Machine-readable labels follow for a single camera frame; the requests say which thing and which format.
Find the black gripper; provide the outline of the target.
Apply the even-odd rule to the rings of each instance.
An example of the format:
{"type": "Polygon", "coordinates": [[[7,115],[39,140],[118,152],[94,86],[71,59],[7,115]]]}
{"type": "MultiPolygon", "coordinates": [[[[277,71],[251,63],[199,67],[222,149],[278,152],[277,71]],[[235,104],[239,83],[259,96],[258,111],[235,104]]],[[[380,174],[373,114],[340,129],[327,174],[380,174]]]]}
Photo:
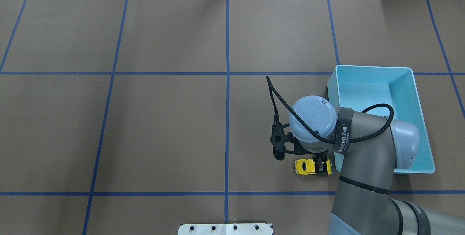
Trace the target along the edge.
{"type": "Polygon", "coordinates": [[[312,160],[315,165],[315,174],[317,177],[327,177],[328,176],[328,169],[327,169],[327,159],[328,159],[328,152],[321,151],[321,152],[314,152],[308,151],[304,149],[301,143],[297,140],[296,137],[293,136],[291,132],[287,134],[284,133],[284,129],[288,127],[288,125],[273,125],[272,126],[272,135],[270,137],[270,142],[273,147],[273,156],[278,161],[282,161],[285,159],[286,154],[294,154],[294,155],[304,155],[309,154],[312,156],[312,160]],[[294,146],[293,150],[287,150],[285,144],[290,143],[294,146]]]}

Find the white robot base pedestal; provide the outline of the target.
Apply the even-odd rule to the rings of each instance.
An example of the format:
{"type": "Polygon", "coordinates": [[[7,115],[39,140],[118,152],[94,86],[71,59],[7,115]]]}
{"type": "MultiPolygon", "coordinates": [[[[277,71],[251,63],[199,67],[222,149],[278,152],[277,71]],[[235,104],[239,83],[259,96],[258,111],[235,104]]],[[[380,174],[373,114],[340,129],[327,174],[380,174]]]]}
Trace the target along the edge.
{"type": "Polygon", "coordinates": [[[273,235],[272,224],[268,223],[207,223],[182,224],[178,235],[273,235]]]}

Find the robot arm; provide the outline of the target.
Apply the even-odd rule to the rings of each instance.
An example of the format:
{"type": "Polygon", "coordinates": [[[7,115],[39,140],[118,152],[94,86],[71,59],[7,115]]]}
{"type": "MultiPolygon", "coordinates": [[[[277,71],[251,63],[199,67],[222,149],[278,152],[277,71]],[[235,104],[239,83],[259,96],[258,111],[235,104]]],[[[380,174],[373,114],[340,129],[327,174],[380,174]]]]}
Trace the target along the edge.
{"type": "Polygon", "coordinates": [[[412,166],[419,145],[417,127],[406,121],[335,110],[324,98],[307,96],[289,106],[293,121],[282,124],[274,106],[270,141],[274,157],[311,154],[316,173],[327,170],[330,152],[343,154],[330,213],[329,235],[463,235],[464,218],[390,198],[395,169],[412,166]]]}

